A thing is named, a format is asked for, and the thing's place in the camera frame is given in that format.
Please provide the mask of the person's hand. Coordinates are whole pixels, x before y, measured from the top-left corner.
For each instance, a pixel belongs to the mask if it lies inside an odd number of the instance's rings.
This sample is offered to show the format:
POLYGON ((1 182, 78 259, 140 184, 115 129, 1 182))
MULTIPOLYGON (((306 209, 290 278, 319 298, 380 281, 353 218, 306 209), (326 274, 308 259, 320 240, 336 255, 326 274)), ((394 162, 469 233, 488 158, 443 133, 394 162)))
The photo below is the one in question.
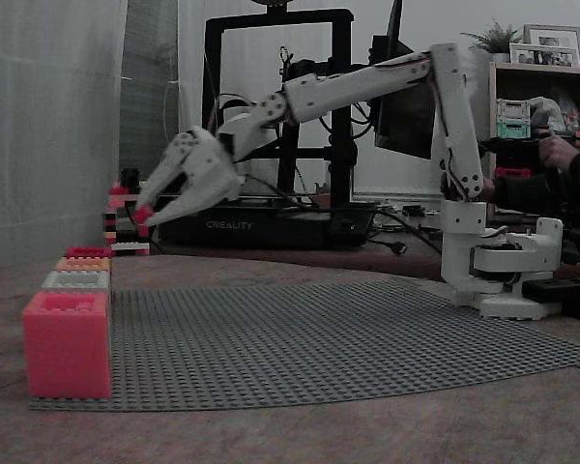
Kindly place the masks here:
POLYGON ((568 170, 579 151, 558 135, 550 135, 538 142, 540 162, 549 168, 568 170))

